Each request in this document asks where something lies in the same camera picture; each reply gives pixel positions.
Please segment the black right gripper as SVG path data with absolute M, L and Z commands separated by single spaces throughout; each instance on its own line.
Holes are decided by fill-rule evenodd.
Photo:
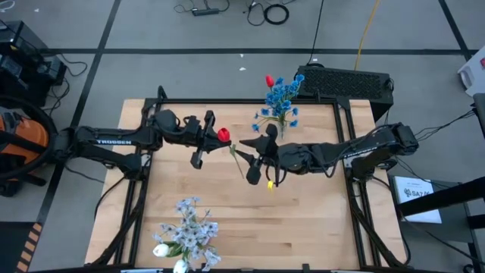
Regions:
M 257 185 L 261 178 L 261 166 L 266 164 L 275 169 L 274 185 L 280 184 L 280 158 L 278 155 L 278 145 L 276 139 L 278 129 L 274 124 L 269 124 L 266 128 L 265 135 L 250 140 L 240 140 L 244 146 L 254 148 L 258 157 L 251 154 L 236 150 L 235 153 L 249 163 L 249 170 L 246 174 L 246 180 L 251 185 Z

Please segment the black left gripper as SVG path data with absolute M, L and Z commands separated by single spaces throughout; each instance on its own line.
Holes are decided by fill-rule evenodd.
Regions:
M 204 117 L 204 127 L 198 131 L 196 135 L 196 151 L 192 154 L 190 159 L 191 165 L 195 169 L 202 168 L 202 153 L 210 152 L 216 149 L 221 149 L 232 145 L 232 141 L 220 141 L 217 140 L 217 134 L 215 132 L 223 132 L 223 127 L 214 128 L 215 115 L 212 110 L 207 110 Z

